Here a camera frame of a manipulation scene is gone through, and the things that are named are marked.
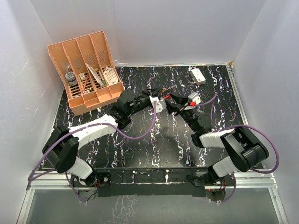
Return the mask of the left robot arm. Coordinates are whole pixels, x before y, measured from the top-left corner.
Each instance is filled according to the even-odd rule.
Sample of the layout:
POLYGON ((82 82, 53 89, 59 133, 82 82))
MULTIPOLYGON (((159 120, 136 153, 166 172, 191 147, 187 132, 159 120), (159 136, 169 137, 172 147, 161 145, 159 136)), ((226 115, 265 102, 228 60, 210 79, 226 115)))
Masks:
POLYGON ((124 90, 102 117, 80 126, 56 127, 42 149, 43 155, 58 173, 74 175, 85 186, 95 185, 97 172, 90 163, 79 158, 78 150, 93 140, 115 132, 130 139, 121 130, 131 123, 131 115, 147 107, 154 108, 154 113, 162 111, 159 98, 162 91, 162 88, 152 88, 136 96, 133 90, 124 90))

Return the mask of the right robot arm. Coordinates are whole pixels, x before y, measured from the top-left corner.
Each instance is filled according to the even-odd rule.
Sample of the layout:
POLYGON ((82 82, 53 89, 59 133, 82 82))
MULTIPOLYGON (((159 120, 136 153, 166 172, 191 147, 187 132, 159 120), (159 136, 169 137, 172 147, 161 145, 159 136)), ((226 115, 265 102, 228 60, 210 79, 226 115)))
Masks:
POLYGON ((195 109, 194 96, 180 97, 170 94, 165 97, 169 114, 181 116, 193 130, 191 135, 195 146, 200 148, 223 148, 228 156, 208 167, 201 176, 188 176, 192 181, 219 185, 225 176, 237 172, 247 172, 269 157, 266 146, 247 127, 234 127, 224 131, 212 130, 209 115, 195 109))

